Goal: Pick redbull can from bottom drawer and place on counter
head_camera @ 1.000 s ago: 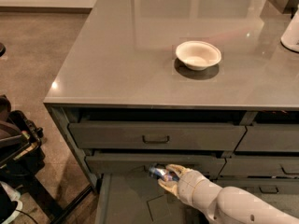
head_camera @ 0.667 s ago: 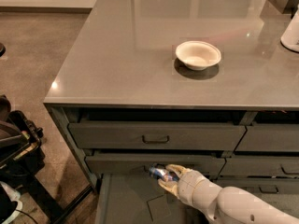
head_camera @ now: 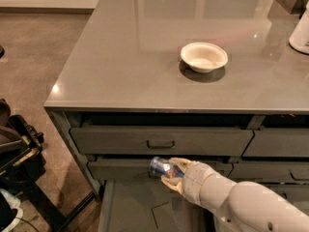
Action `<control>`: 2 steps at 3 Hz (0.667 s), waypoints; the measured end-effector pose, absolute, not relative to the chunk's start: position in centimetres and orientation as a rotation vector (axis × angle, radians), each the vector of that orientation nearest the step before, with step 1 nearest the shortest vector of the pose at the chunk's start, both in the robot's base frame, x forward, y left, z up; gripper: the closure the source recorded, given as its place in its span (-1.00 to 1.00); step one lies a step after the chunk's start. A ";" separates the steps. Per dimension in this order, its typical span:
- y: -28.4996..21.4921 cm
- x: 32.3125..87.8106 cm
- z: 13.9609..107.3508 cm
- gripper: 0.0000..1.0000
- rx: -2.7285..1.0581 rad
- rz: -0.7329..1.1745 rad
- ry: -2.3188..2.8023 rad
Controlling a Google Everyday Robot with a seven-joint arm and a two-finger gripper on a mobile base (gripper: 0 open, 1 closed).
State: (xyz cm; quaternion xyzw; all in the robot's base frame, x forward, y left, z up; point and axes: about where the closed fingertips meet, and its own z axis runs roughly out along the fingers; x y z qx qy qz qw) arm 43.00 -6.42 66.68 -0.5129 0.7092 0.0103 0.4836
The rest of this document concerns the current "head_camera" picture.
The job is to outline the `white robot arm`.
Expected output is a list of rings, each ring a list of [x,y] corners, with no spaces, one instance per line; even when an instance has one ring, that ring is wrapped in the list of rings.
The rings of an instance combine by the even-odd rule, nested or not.
[[[309,232],[309,217],[269,188],[236,183],[200,161],[162,162],[161,181],[233,232]]]

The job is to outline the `white cylindrical robot base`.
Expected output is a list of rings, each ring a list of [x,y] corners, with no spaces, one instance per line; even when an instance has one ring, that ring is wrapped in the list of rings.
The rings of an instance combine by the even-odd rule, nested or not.
[[[289,38],[290,46],[304,54],[309,54],[309,2],[306,9]]]

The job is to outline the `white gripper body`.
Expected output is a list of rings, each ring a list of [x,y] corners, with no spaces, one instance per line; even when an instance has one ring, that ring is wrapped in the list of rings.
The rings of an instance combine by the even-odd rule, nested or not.
[[[214,173],[215,171],[209,165],[200,161],[192,162],[182,179],[183,197],[193,204],[200,205],[202,185]]]

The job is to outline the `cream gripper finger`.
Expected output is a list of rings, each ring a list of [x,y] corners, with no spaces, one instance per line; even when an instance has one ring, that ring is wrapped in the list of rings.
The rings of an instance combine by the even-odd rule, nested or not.
[[[184,196],[183,191],[183,179],[182,178],[167,178],[166,176],[161,177],[161,182],[169,189],[179,193]]]
[[[172,165],[176,165],[182,171],[182,173],[185,173],[188,170],[188,168],[195,163],[194,160],[184,158],[170,158],[169,162]]]

